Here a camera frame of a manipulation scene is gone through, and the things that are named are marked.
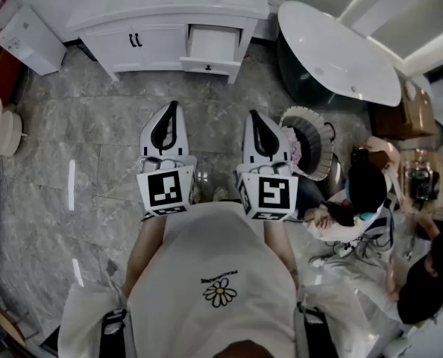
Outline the round white stool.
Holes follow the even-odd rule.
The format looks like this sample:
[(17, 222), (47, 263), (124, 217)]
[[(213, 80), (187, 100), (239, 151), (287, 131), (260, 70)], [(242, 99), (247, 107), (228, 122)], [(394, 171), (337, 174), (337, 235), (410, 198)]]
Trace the round white stool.
[(22, 119), (19, 114), (5, 111), (0, 121), (1, 140), (0, 155), (5, 157), (13, 156), (23, 137)]

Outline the white green-sided bathtub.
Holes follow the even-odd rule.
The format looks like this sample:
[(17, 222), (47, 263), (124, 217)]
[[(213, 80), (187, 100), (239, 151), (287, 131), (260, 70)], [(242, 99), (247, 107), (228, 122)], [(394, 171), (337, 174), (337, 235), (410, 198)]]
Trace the white green-sided bathtub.
[(337, 19), (299, 1), (277, 12), (277, 60), (294, 102), (319, 104), (336, 95), (396, 107), (398, 75), (374, 45)]

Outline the person's white daisy t-shirt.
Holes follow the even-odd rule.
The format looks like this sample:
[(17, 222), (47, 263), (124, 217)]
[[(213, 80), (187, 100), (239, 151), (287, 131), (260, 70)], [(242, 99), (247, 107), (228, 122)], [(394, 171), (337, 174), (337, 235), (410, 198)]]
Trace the person's white daisy t-shirt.
[(59, 358), (366, 358), (370, 327), (352, 291), (304, 291), (240, 204), (167, 216), (132, 289), (69, 291)]

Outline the white pleated laundry basket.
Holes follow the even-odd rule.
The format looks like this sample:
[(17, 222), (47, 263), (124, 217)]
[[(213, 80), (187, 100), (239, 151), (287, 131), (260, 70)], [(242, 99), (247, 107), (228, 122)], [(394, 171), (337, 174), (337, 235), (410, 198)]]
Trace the white pleated laundry basket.
[(324, 180), (333, 159), (336, 131), (332, 124), (314, 110), (296, 106), (284, 111), (280, 126), (294, 128), (301, 143), (302, 158), (298, 163), (303, 172), (301, 176), (313, 181)]

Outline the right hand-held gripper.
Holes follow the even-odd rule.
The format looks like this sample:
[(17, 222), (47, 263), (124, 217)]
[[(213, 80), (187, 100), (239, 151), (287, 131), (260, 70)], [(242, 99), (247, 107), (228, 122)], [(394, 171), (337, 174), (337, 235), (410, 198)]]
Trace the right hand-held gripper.
[(294, 214), (298, 178), (292, 174), (290, 144), (271, 118), (251, 110), (245, 120), (244, 163), (236, 168), (236, 186), (249, 219), (282, 222)]

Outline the cardboard box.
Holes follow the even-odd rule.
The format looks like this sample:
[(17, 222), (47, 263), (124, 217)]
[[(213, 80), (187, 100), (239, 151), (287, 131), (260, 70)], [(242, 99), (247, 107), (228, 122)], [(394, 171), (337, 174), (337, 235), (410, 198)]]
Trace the cardboard box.
[(430, 96), (411, 80), (400, 78), (401, 100), (396, 107), (375, 104), (371, 130), (379, 138), (407, 140), (436, 134)]

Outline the white drawer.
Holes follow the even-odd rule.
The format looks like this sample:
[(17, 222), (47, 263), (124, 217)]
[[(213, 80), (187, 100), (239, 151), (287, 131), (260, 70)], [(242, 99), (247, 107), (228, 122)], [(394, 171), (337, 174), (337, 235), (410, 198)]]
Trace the white drawer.
[(233, 77), (241, 63), (236, 61), (239, 29), (209, 25), (192, 25), (187, 53), (180, 57), (185, 72)]

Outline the white vanity cabinet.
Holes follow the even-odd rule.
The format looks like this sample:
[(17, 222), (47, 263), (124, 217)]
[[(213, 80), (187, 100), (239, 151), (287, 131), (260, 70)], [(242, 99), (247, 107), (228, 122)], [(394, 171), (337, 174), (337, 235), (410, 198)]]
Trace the white vanity cabinet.
[(239, 29), (236, 61), (242, 65), (255, 28), (268, 13), (267, 0), (83, 0), (67, 26), (118, 81), (121, 72), (184, 71), (180, 57), (186, 56), (192, 25)]

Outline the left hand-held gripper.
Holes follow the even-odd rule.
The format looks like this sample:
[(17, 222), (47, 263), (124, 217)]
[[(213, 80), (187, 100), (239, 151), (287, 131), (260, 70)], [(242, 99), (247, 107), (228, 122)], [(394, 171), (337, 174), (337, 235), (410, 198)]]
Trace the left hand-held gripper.
[(136, 176), (145, 211), (151, 216), (186, 212), (193, 204), (197, 159), (189, 154), (185, 116), (178, 101), (158, 110), (140, 134), (143, 156)]

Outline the person's left forearm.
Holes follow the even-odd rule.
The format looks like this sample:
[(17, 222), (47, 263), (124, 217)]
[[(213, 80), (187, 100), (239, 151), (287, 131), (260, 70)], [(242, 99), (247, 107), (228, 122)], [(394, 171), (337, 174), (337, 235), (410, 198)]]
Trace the person's left forearm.
[(163, 244), (166, 220), (166, 216), (155, 216), (142, 223), (128, 259), (125, 283), (122, 287), (126, 298), (129, 298), (141, 274)]

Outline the person's right forearm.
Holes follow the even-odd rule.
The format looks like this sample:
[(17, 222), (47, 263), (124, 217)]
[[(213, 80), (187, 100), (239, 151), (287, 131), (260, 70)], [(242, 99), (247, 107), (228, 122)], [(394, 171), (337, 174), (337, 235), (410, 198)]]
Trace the person's right forearm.
[(263, 222), (264, 240), (278, 256), (291, 275), (295, 288), (299, 289), (298, 267), (289, 237), (282, 222)]

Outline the small wooden table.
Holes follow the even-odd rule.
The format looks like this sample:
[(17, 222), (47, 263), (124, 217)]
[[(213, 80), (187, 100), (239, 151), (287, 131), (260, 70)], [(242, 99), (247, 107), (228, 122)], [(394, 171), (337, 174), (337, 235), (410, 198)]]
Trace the small wooden table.
[(399, 179), (404, 198), (420, 211), (443, 208), (443, 157), (437, 151), (401, 151)]

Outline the pink cloth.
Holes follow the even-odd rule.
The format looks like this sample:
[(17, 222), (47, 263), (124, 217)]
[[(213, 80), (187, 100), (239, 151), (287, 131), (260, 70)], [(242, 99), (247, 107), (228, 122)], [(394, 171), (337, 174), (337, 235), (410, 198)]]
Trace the pink cloth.
[(292, 158), (292, 168), (293, 172), (296, 172), (297, 174), (302, 175), (302, 170), (298, 167), (298, 163), (301, 161), (302, 158), (302, 151), (301, 151), (301, 143), (299, 142), (295, 129), (292, 127), (282, 127), (282, 130), (284, 134), (286, 135), (286, 138), (289, 142), (290, 152), (291, 152), (291, 158)]

